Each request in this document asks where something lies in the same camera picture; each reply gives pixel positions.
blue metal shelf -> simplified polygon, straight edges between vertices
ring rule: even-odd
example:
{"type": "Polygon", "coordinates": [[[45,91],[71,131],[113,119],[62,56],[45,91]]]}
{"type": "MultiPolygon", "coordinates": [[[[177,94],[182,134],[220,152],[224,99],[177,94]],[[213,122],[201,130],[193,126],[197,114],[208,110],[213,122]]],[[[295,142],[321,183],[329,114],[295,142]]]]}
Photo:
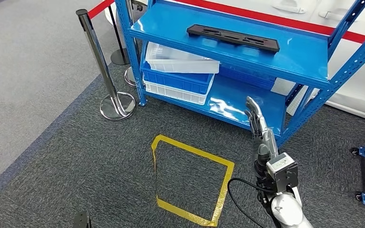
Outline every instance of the blue metal shelf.
{"type": "Polygon", "coordinates": [[[287,141],[365,64],[364,42],[332,79],[327,80],[327,62],[345,32],[365,8],[365,0],[355,0],[329,37],[164,0],[149,0],[147,12],[136,23],[132,23],[126,1],[117,0],[115,3],[141,106],[146,104],[145,95],[150,95],[250,129],[248,119],[244,114],[244,110],[246,110],[244,103],[246,96],[251,96],[259,103],[268,126],[274,128],[278,146],[287,141]],[[280,51],[273,55],[243,45],[235,46],[200,36],[189,37],[186,29],[193,24],[273,38],[278,40],[280,51]],[[136,54],[134,37],[242,67],[257,75],[283,78],[296,82],[296,85],[290,95],[284,97],[217,75],[205,105],[195,105],[150,94],[145,91],[143,85],[139,65],[144,61],[140,61],[136,54]],[[283,129],[286,106],[290,104],[292,96],[296,96],[303,85],[309,86],[306,95],[303,96],[295,116],[283,129]],[[308,101],[313,88],[320,90],[314,99],[308,101]]]}
{"type": "Polygon", "coordinates": [[[202,55],[316,88],[328,87],[328,37],[195,7],[157,1],[131,27],[143,40],[202,55]],[[193,24],[217,27],[278,40],[275,55],[213,39],[189,37],[193,24]]]}
{"type": "Polygon", "coordinates": [[[273,132],[277,136],[280,135],[286,113],[285,96],[252,87],[219,74],[215,75],[204,105],[146,91],[144,93],[245,129],[250,129],[248,117],[244,113],[247,109],[245,100],[247,96],[251,96],[259,104],[268,126],[273,127],[273,132]]]}

black object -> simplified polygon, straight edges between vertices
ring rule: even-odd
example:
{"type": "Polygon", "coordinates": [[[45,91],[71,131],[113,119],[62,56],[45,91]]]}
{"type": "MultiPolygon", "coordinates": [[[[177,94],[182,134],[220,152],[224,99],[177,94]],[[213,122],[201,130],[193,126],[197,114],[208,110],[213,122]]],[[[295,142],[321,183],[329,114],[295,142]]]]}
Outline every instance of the black object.
{"type": "Polygon", "coordinates": [[[127,65],[129,64],[128,52],[126,51],[126,48],[122,47],[121,39],[118,33],[117,25],[115,23],[113,11],[111,10],[111,6],[108,7],[108,11],[110,11],[111,21],[113,23],[115,35],[117,36],[117,42],[119,46],[119,49],[112,53],[111,62],[121,66],[127,65]]]}
{"type": "Polygon", "coordinates": [[[300,92],[301,88],[303,88],[302,84],[297,84],[296,87],[293,87],[292,90],[289,92],[289,95],[287,96],[285,105],[286,107],[290,105],[290,103],[292,102],[293,98],[295,98],[295,96],[297,95],[297,93],[300,92]]]}
{"type": "Polygon", "coordinates": [[[237,201],[233,198],[233,195],[231,194],[231,190],[230,190],[230,184],[232,181],[241,181],[247,185],[250,185],[251,187],[261,191],[261,192],[269,192],[269,193],[273,193],[274,191],[268,190],[268,189],[264,189],[261,188],[259,186],[256,186],[254,184],[251,184],[250,182],[241,179],[241,178],[231,178],[229,182],[227,182],[227,192],[229,193],[231,200],[233,201],[233,203],[236,205],[236,207],[247,217],[249,218],[251,221],[253,221],[255,224],[257,224],[259,227],[264,228],[261,224],[259,224],[255,219],[253,219],[249,214],[247,214],[238,204],[237,201]]]}
{"type": "Polygon", "coordinates": [[[275,39],[257,37],[250,34],[244,34],[220,28],[212,28],[195,24],[187,28],[187,32],[189,35],[216,38],[232,44],[246,45],[253,48],[259,48],[261,50],[271,51],[274,54],[280,50],[279,43],[275,39]]]}
{"type": "Polygon", "coordinates": [[[73,228],[92,228],[92,222],[88,211],[76,213],[73,220],[73,228]]]}
{"type": "Polygon", "coordinates": [[[352,153],[353,156],[358,156],[360,149],[357,147],[352,147],[349,151],[352,153]]]}
{"type": "Polygon", "coordinates": [[[287,190],[287,186],[291,188],[298,186],[298,165],[293,163],[285,169],[279,170],[275,173],[275,184],[273,190],[282,192],[287,190]]]}
{"type": "MultiPolygon", "coordinates": [[[[254,161],[254,168],[257,178],[257,186],[261,187],[263,189],[268,189],[272,192],[277,192],[276,182],[273,180],[273,178],[269,175],[267,171],[266,163],[270,159],[270,156],[265,156],[262,154],[258,154],[257,159],[254,161]]],[[[273,216],[272,208],[271,208],[271,202],[272,199],[270,199],[267,196],[267,192],[265,191],[258,191],[257,195],[258,201],[261,203],[261,205],[264,207],[265,211],[269,216],[272,218],[273,223],[277,228],[281,228],[280,222],[273,216]]]]}
{"type": "Polygon", "coordinates": [[[362,201],[362,192],[361,191],[357,191],[356,193],[355,193],[355,199],[357,200],[357,201],[362,201]]]}

red barrier rope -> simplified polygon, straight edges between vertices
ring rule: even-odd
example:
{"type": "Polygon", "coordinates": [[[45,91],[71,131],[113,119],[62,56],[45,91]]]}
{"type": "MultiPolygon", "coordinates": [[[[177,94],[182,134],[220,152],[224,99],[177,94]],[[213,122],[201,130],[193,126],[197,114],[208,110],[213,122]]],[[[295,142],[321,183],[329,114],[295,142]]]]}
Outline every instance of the red barrier rope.
{"type": "Polygon", "coordinates": [[[96,7],[91,9],[87,14],[89,15],[90,19],[92,19],[95,16],[97,16],[97,14],[99,14],[101,11],[103,11],[105,8],[109,7],[112,3],[114,3],[114,0],[102,1],[96,7]]]}

shelf board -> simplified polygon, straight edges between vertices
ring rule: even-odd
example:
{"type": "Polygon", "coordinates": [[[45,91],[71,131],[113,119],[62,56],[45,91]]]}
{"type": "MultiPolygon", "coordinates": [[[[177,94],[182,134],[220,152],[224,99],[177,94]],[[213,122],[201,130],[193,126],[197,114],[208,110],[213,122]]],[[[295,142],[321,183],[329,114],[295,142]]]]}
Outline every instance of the shelf board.
{"type": "Polygon", "coordinates": [[[252,87],[219,74],[215,75],[204,105],[146,91],[145,94],[245,129],[250,129],[244,110],[247,109],[246,97],[251,96],[260,106],[268,127],[273,128],[275,135],[280,135],[286,114],[285,96],[252,87]]]}
{"type": "Polygon", "coordinates": [[[316,88],[328,87],[327,37],[215,11],[158,0],[128,30],[130,35],[316,88]],[[193,24],[276,39],[273,55],[244,45],[189,37],[193,24]]]}

chrome stanchion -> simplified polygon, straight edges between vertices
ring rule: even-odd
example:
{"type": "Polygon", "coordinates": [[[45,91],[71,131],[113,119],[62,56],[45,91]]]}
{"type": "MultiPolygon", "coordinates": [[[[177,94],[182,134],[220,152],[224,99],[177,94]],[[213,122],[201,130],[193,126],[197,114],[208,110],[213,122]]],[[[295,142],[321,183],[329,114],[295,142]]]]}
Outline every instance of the chrome stanchion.
{"type": "MultiPolygon", "coordinates": [[[[135,23],[135,19],[134,19],[134,13],[132,12],[133,8],[132,8],[132,1],[131,0],[126,0],[126,4],[128,6],[128,14],[129,14],[129,18],[131,19],[132,24],[135,23]]],[[[136,42],[136,39],[134,38],[134,44],[135,44],[135,49],[137,51],[137,55],[138,55],[138,59],[141,59],[140,58],[140,54],[139,54],[139,47],[138,47],[138,44],[136,42]]],[[[124,73],[124,79],[126,81],[126,83],[133,87],[133,88],[136,88],[136,82],[135,82],[135,78],[134,78],[134,73],[132,72],[132,68],[131,67],[128,67],[128,69],[125,71],[124,73]]]]}
{"type": "Polygon", "coordinates": [[[126,48],[122,47],[117,25],[115,23],[114,14],[113,14],[113,11],[111,10],[111,5],[108,7],[108,11],[110,12],[111,21],[113,23],[115,36],[117,36],[117,41],[118,41],[118,46],[119,46],[119,49],[112,53],[112,55],[110,57],[111,62],[113,62],[114,64],[117,64],[117,65],[127,65],[127,64],[129,64],[128,52],[127,52],[126,48]]]}
{"type": "Polygon", "coordinates": [[[113,80],[111,79],[106,61],[100,44],[98,43],[96,33],[93,29],[92,22],[87,14],[86,9],[76,11],[80,24],[85,32],[87,41],[92,49],[96,59],[98,68],[104,79],[109,95],[107,95],[100,103],[101,114],[112,121],[121,121],[130,117],[135,109],[135,99],[128,93],[117,92],[113,80]]]}

